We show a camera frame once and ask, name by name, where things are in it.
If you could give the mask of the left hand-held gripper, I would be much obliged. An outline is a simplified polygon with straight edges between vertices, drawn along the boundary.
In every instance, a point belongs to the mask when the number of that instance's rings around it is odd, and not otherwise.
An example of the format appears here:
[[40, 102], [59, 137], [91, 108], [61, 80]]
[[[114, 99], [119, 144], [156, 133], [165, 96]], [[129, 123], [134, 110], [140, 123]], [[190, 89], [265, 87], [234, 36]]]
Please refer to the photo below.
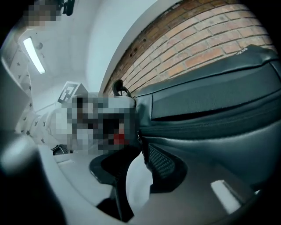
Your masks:
[[[57, 109], [70, 108], [75, 96], [85, 94], [88, 94], [88, 90], [82, 83], [67, 81], [58, 97]], [[136, 101], [127, 96], [115, 96], [109, 97], [106, 105], [108, 108], [135, 108]]]

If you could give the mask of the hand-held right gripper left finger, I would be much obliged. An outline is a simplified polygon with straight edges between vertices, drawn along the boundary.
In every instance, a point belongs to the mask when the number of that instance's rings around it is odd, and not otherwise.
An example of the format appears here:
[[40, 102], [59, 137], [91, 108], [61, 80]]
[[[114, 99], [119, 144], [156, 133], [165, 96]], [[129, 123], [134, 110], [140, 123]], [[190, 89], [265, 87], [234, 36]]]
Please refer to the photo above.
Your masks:
[[128, 147], [113, 154], [70, 153], [53, 155], [39, 145], [43, 169], [63, 208], [96, 207], [114, 202], [116, 185], [139, 151]]

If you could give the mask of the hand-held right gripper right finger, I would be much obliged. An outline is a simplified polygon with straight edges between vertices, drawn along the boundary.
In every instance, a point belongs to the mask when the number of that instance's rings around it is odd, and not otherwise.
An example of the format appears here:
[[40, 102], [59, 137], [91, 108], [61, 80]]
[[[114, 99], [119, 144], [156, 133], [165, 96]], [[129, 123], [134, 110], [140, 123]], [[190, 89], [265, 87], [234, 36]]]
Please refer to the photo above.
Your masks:
[[153, 183], [133, 225], [230, 224], [256, 198], [251, 187], [211, 157], [149, 144]]

